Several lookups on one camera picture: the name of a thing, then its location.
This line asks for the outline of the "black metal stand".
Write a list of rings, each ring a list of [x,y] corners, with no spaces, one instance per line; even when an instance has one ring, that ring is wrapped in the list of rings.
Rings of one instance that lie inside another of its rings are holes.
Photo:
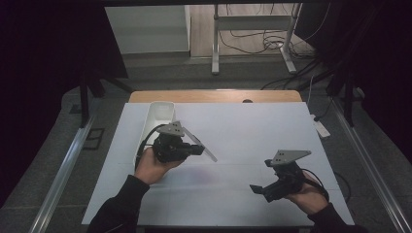
[[[344,89],[343,116],[349,125],[353,127],[354,75],[349,68],[344,66],[335,69],[333,77],[326,88],[326,93],[328,96],[337,96],[341,89]]]
[[[105,80],[114,86],[124,90],[127,93],[132,93],[135,91],[135,88],[119,81],[118,79],[109,76],[108,74],[93,70],[91,72],[83,72],[80,76],[80,95],[81,95],[81,114],[82,122],[80,127],[85,128],[88,120],[90,119],[90,111],[88,104],[88,92],[91,91],[91,94],[94,97],[101,98],[105,94],[105,89],[102,84],[102,80]]]

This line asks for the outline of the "aluminium rail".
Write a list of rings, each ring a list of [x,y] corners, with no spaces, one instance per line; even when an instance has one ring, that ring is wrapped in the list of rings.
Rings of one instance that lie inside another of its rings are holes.
[[[361,137],[354,126],[351,126],[344,117],[343,107],[336,100],[331,101],[334,112],[337,115],[360,163],[379,196],[386,212],[388,213],[397,233],[412,233],[412,223],[407,219],[404,211],[395,199],[395,195],[385,183],[382,175],[373,162],[368,149],[364,145]]]
[[[78,129],[28,233],[46,233],[95,118],[96,114],[91,114],[86,123]]]

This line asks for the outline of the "white paper tag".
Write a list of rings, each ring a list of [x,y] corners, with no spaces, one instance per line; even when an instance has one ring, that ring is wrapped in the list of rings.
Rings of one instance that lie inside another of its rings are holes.
[[[318,135],[320,136],[320,138],[321,139],[328,138],[330,136],[330,133],[324,127],[324,125],[316,118],[315,115],[311,115],[311,118],[313,120],[314,127],[317,130]]]

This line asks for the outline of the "person's right hand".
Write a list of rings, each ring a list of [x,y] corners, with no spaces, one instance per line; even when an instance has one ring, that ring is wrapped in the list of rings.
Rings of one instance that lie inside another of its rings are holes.
[[[327,207],[328,201],[313,185],[305,183],[297,193],[286,196],[306,215],[314,215]]]

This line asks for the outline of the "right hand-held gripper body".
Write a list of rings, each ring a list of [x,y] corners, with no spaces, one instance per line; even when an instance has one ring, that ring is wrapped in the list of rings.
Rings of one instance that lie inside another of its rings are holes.
[[[278,177],[277,182],[268,186],[275,200],[297,193],[302,188],[304,175],[296,160],[311,153],[310,150],[278,150],[272,159],[265,160],[266,166],[273,168]]]

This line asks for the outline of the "white table mat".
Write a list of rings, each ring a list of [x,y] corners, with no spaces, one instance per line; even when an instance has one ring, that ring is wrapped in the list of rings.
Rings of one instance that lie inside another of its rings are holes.
[[[278,150],[308,151],[298,165],[321,179],[337,212],[352,223],[305,103],[177,103],[172,110],[210,153],[189,157],[151,186],[142,201],[139,225],[310,225],[290,201],[267,202],[251,190],[275,182],[264,162]]]

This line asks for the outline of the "white metal stand frame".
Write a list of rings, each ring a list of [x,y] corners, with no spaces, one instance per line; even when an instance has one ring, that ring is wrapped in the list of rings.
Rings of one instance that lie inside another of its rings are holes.
[[[297,3],[290,16],[220,16],[218,5],[214,6],[214,42],[212,52],[212,73],[217,75],[219,69],[219,32],[229,30],[286,30],[285,41],[280,44],[279,51],[283,56],[290,74],[295,74],[296,69],[290,53],[290,42],[298,18],[301,4]]]

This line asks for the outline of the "dark curtain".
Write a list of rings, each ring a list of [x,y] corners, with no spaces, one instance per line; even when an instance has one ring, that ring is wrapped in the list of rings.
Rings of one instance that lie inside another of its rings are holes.
[[[295,35],[336,70],[326,93],[360,88],[363,108],[412,163],[412,0],[314,0]]]
[[[0,0],[0,208],[82,79],[127,76],[103,5]]]

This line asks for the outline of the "person's left hand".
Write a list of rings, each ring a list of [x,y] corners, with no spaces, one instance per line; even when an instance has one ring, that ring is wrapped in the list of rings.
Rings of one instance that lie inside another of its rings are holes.
[[[151,185],[160,181],[169,170],[178,167],[182,163],[183,160],[161,163],[155,157],[153,149],[147,148],[140,157],[134,176],[143,183]]]

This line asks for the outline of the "white plastic storage bin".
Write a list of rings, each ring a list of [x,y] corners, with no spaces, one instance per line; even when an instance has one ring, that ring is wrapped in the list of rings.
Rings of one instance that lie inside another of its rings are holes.
[[[168,124],[175,118],[175,105],[173,102],[153,102],[150,104],[143,130],[137,147],[136,156],[133,159],[137,166],[139,156],[147,144],[151,145],[158,136],[154,129],[161,124]]]

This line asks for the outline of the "black square floor frame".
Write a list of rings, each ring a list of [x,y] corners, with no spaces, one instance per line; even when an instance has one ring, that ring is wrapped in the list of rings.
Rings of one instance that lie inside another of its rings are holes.
[[[83,150],[98,150],[103,140],[104,128],[91,128],[86,136]]]

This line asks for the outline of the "white cabinet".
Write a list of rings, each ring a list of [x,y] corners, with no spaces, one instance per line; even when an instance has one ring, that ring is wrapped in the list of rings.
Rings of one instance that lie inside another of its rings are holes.
[[[106,7],[121,54],[189,51],[188,6]]]

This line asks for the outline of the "wooden table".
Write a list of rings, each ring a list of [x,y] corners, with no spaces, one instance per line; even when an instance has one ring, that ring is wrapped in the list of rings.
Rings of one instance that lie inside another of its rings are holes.
[[[295,90],[149,90],[134,91],[129,103],[169,101],[174,103],[286,103],[301,102]]]

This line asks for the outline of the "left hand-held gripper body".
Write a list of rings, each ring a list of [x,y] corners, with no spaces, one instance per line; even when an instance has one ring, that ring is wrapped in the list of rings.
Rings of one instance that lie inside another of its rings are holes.
[[[153,143],[154,155],[162,163],[185,160],[190,156],[191,144],[185,143],[183,127],[179,121],[159,125]]]

